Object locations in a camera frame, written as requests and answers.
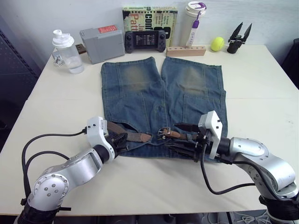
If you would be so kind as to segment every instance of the water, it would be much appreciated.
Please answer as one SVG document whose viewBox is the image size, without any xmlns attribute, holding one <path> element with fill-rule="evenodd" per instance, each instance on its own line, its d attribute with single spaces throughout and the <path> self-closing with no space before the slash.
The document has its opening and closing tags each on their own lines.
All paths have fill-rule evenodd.
<svg viewBox="0 0 299 224">
<path fill-rule="evenodd" d="M 84 66 L 79 56 L 65 58 L 64 62 L 68 67 L 68 69 L 70 70 L 70 73 L 78 74 L 80 72 L 83 72 L 84 70 Z"/>
</svg>

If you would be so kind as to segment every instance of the brown leather strap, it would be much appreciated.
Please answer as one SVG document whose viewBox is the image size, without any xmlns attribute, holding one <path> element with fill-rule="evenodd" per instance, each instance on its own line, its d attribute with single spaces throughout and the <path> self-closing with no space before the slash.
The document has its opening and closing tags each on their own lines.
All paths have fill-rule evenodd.
<svg viewBox="0 0 299 224">
<path fill-rule="evenodd" d="M 107 129 L 108 129 L 108 131 L 112 131 L 117 134 L 127 133 L 128 141 L 147 142 L 151 139 L 151 135 L 149 135 L 149 134 L 127 132 L 121 126 L 117 125 L 116 123 L 110 122 L 110 121 L 107 122 Z"/>
<path fill-rule="evenodd" d="M 175 131 L 169 131 L 167 129 L 163 130 L 163 136 L 167 137 L 167 138 L 173 138 L 173 139 L 182 139 L 182 140 L 188 140 L 188 137 L 186 134 L 180 134 L 178 132 Z M 192 134 L 192 140 L 196 140 L 197 138 L 197 134 Z"/>
</svg>

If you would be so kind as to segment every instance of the red label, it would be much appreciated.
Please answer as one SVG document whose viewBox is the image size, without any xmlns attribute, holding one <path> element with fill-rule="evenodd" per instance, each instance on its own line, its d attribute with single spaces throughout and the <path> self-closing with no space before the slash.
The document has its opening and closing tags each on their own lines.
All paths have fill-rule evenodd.
<svg viewBox="0 0 299 224">
<path fill-rule="evenodd" d="M 98 28 L 98 30 L 101 34 L 103 34 L 103 33 L 111 32 L 111 31 L 116 31 L 117 28 L 115 25 L 112 25 L 112 26 L 107 26 L 107 27 L 100 27 L 100 28 Z"/>
</svg>

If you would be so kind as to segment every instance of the wooden block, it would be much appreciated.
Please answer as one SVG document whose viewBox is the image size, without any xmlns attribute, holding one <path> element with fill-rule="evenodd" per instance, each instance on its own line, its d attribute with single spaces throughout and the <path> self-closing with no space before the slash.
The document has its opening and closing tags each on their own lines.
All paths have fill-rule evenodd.
<svg viewBox="0 0 299 224">
<path fill-rule="evenodd" d="M 178 56 L 203 56 L 205 55 L 205 46 L 194 47 L 167 47 L 166 55 L 169 57 Z"/>
</svg>

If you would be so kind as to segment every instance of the white bottle cap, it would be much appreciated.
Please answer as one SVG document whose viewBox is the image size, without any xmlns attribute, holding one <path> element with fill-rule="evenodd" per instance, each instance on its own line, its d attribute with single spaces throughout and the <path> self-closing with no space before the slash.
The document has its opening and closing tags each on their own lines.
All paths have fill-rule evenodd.
<svg viewBox="0 0 299 224">
<path fill-rule="evenodd" d="M 63 34 L 60 29 L 56 29 L 53 31 L 54 37 L 52 44 L 56 48 L 67 48 L 73 45 L 74 38 L 71 37 L 70 34 Z"/>
<path fill-rule="evenodd" d="M 186 14 L 191 17 L 197 17 L 199 11 L 202 16 L 206 13 L 206 5 L 198 1 L 189 2 L 185 9 Z"/>
</svg>

